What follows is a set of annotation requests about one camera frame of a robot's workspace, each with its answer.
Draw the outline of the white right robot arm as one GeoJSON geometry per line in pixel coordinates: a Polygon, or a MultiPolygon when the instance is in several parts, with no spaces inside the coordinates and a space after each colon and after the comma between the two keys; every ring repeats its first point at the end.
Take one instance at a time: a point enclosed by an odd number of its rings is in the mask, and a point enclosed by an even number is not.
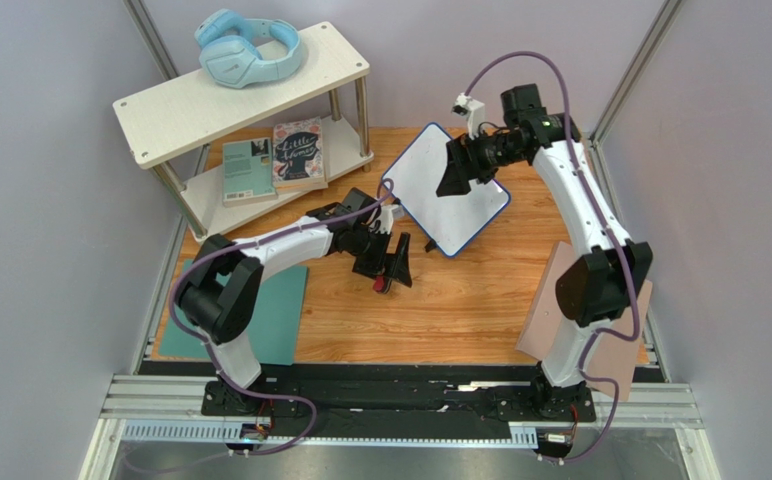
{"type": "Polygon", "coordinates": [[[504,125],[483,130],[485,106],[468,93],[452,111],[467,123],[466,133],[446,144],[447,161],[436,188],[439,197],[463,196],[494,180],[498,171],[525,162],[552,194],[575,253],[573,264],[555,284],[564,318],[551,350],[541,360],[542,376],[554,393],[579,384],[607,385],[627,398],[621,380],[589,370],[602,345],[639,340],[638,295],[653,261],[648,242],[634,241],[620,225],[584,158],[568,111],[550,114],[534,84],[500,96],[504,125]]]}

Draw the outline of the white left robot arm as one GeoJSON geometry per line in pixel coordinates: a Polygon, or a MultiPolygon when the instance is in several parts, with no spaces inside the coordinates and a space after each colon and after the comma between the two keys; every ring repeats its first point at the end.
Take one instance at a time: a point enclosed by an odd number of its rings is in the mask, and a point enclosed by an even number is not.
{"type": "Polygon", "coordinates": [[[395,283],[410,287],[410,236],[392,247],[402,204],[389,194],[374,198],[354,188],[340,202],[311,210],[292,224],[253,238],[207,238],[168,297],[171,320],[206,349],[218,377],[252,395],[262,373],[248,337],[259,289],[273,276],[335,253],[353,256],[354,273],[387,293],[395,283]]]}

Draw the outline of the blue framed whiteboard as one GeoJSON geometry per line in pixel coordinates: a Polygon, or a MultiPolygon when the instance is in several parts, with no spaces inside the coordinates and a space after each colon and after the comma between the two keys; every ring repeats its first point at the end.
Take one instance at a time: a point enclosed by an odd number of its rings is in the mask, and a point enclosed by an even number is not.
{"type": "Polygon", "coordinates": [[[511,203],[510,192],[496,180],[475,185],[466,195],[436,195],[451,139],[439,124],[425,125],[381,175],[392,180],[405,213],[448,258],[459,255],[511,203]]]}

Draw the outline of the red heart eraser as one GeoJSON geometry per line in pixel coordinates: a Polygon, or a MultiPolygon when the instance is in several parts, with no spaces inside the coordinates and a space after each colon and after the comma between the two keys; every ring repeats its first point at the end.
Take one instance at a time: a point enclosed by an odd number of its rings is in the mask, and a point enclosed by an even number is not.
{"type": "Polygon", "coordinates": [[[375,279],[373,290],[378,294],[385,294],[389,291],[389,282],[383,276],[378,276],[375,279]]]}

